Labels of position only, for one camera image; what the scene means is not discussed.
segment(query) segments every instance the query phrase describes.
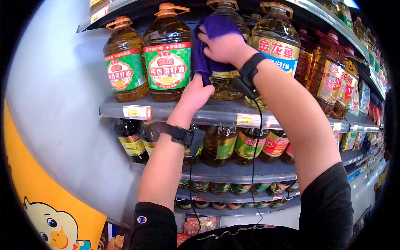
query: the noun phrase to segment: purple cloth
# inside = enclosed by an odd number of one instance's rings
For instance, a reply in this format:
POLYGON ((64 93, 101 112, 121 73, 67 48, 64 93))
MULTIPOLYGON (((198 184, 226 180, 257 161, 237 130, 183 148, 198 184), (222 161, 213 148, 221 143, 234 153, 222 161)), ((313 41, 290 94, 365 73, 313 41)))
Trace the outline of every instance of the purple cloth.
POLYGON ((209 39, 230 33, 236 33, 241 35, 246 43, 247 40, 244 38, 236 24, 225 16, 209 16, 198 23, 194 29, 193 66, 194 72, 202 75, 203 85, 207 86, 211 84, 210 76, 212 71, 227 72, 236 70, 236 68, 231 64, 215 62, 204 55, 203 51, 204 48, 207 47, 207 44, 200 41, 197 37, 197 35, 201 32, 199 29, 200 26, 204 27, 209 39))

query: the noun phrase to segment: oil bottle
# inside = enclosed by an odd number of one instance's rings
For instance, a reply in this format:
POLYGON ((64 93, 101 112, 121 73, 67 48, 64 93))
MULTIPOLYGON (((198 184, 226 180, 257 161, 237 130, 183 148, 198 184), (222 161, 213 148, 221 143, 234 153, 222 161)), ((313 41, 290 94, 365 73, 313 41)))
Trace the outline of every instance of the oil bottle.
MULTIPOLYGON (((199 129, 198 125, 196 124, 192 124, 190 125, 190 129, 189 131, 193 131, 195 129, 199 129)), ((196 156, 190 156, 189 152, 190 152, 190 146, 186 147, 185 146, 185 154, 184 154, 184 158, 183 158, 183 164, 195 164, 196 162, 198 162, 200 160, 200 154, 203 151, 203 147, 204 147, 204 143, 202 142, 199 149, 196 152, 196 156)))
POLYGON ((175 10, 190 9, 173 3, 160 4, 157 19, 144 34, 144 56, 151 97, 156 101, 171 102, 180 99, 189 83, 191 71, 191 33, 178 20, 175 10))
POLYGON ((336 3, 335 15, 344 22, 350 29, 353 29, 353 21, 351 19, 350 9, 344 3, 344 0, 339 0, 336 3))
POLYGON ((340 80, 342 86, 338 94, 338 100, 332 110, 330 116, 335 119, 343 119, 350 107, 354 87, 357 86, 359 77, 356 65, 356 57, 354 49, 351 46, 342 47, 344 50, 346 69, 342 72, 340 80))
POLYGON ((248 166, 253 164, 253 157, 257 158, 260 154, 265 138, 267 137, 268 129, 261 130, 260 136, 258 128, 240 128, 238 138, 236 139, 235 150, 232 154, 232 160, 239 165, 248 166), (254 150, 256 149, 256 143, 258 138, 258 146, 256 155, 254 156, 254 150))
POLYGON ((115 22, 106 25, 114 32, 104 46, 104 60, 118 102, 135 101, 149 91, 142 64, 141 37, 130 27, 131 24, 127 16, 119 16, 115 22))
POLYGON ((140 138, 150 156, 156 147, 158 138, 161 135, 160 128, 164 122, 142 121, 140 124, 140 138))
MULTIPOLYGON (((215 10, 214 5, 218 4, 216 11, 212 15, 226 16, 242 32, 244 38, 249 40, 250 29, 245 25, 244 20, 239 16, 236 11, 239 10, 236 0, 208 0, 207 5, 215 10)), ((235 100, 242 96, 241 93, 237 92, 231 85, 231 82, 235 76, 239 76, 238 70, 229 72, 212 72, 210 77, 211 83, 215 87, 214 94, 211 96, 217 100, 235 100)))
POLYGON ((200 159, 212 167, 225 165, 234 151, 237 135, 236 127, 209 126, 200 159))
POLYGON ((114 124, 114 131, 131 159, 134 162, 146 164, 149 155, 139 137, 139 124, 139 120, 117 118, 114 124))
POLYGON ((307 34, 307 29, 303 26, 300 27, 299 38, 301 47, 294 78, 305 86, 308 80, 308 74, 310 73, 312 53, 314 52, 314 39, 307 34))
POLYGON ((316 34, 320 37, 320 42, 314 50, 305 87, 314 95, 325 115, 329 116, 342 85, 339 78, 345 63, 344 52, 333 30, 328 35, 320 31, 316 34))
MULTIPOLYGON (((260 6, 268 14, 258 21, 252 30, 252 46, 294 77, 300 53, 300 38, 290 22, 293 10, 275 2, 262 2, 260 6)), ((256 107, 254 101, 247 97, 245 100, 252 107, 256 107)), ((256 101, 261 109, 267 108, 262 98, 256 101)))
POLYGON ((270 130, 268 132, 264 147, 259 155, 259 159, 265 163, 272 164, 285 151, 289 144, 288 137, 283 130, 270 130))
POLYGON ((365 26, 362 24, 361 17, 357 16, 357 19, 354 21, 353 24, 353 31, 354 34, 358 37, 361 44, 368 49, 368 37, 366 34, 365 26))

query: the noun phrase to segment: cartoon duck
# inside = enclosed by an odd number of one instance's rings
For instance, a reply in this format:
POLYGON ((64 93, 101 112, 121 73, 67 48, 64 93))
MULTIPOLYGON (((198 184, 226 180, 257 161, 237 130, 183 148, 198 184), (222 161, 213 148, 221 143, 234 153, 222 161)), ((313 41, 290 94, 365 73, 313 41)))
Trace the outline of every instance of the cartoon duck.
POLYGON ((56 211, 42 202, 29 203, 27 197, 23 205, 40 237, 52 250, 91 250, 89 240, 77 240, 78 225, 69 213, 56 211))

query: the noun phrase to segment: bottle handle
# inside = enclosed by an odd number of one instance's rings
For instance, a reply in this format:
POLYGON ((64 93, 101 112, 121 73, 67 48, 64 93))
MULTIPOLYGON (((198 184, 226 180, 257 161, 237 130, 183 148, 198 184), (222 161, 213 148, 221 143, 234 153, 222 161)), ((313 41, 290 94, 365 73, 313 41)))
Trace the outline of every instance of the bottle handle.
POLYGON ((132 22, 129 18, 124 18, 124 19, 121 19, 121 20, 118 20, 118 21, 114 21, 114 22, 111 22, 111 23, 107 24, 107 25, 106 25, 106 28, 109 29, 109 30, 116 30, 116 29, 118 29, 118 28, 121 28, 121 27, 123 27, 123 26, 126 26, 126 24, 117 25, 117 24, 119 24, 119 23, 121 23, 121 22, 128 22, 129 25, 133 24, 133 22, 132 22))
POLYGON ((160 10, 159 12, 157 12, 156 14, 154 14, 155 16, 158 16, 159 14, 161 14, 162 12, 164 12, 165 10, 183 10, 180 13, 177 13, 177 15, 186 13, 186 12, 190 12, 189 8, 185 8, 185 7, 181 7, 181 6, 176 6, 176 5, 172 5, 172 6, 168 6, 163 10, 160 10))
POLYGON ((289 19, 293 19, 293 9, 286 5, 274 3, 274 2, 262 2, 262 3, 260 3, 260 7, 262 8, 262 11, 264 11, 265 13, 267 13, 267 11, 265 10, 265 7, 277 7, 277 8, 286 10, 287 12, 289 12, 289 19))
POLYGON ((213 4, 219 3, 219 2, 227 2, 230 4, 233 4, 235 6, 234 10, 239 11, 239 6, 236 0, 208 0, 207 1, 207 6, 210 6, 213 10, 216 10, 216 8, 213 6, 213 4))

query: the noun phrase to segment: yellow panel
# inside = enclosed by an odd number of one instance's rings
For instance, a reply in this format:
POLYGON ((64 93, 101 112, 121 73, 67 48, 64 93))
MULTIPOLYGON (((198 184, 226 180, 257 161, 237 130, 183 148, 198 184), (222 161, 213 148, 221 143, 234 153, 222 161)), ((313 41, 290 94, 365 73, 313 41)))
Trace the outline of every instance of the yellow panel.
POLYGON ((51 249, 97 249, 106 216, 76 199, 39 166, 4 103, 4 139, 11 176, 25 211, 51 249))

